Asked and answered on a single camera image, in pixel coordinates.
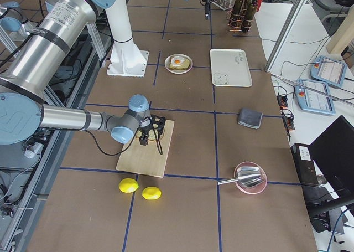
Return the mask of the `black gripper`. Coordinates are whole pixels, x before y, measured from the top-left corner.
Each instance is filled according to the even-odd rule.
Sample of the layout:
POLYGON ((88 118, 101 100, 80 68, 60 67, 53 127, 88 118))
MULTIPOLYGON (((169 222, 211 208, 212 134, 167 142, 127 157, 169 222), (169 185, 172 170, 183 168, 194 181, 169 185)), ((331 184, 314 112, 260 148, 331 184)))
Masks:
POLYGON ((205 13, 205 19, 209 19, 210 15, 210 6, 209 4, 212 2, 212 0, 202 0, 202 4, 204 5, 204 13, 205 13))
POLYGON ((144 126, 140 126, 140 130, 142 135, 139 137, 139 142, 142 146, 146 146, 148 144, 148 132, 149 130, 158 130, 159 135, 156 136, 156 139, 160 139, 160 132, 164 130, 164 126, 166 123, 166 117, 157 116, 157 115, 150 115, 144 119, 144 126))

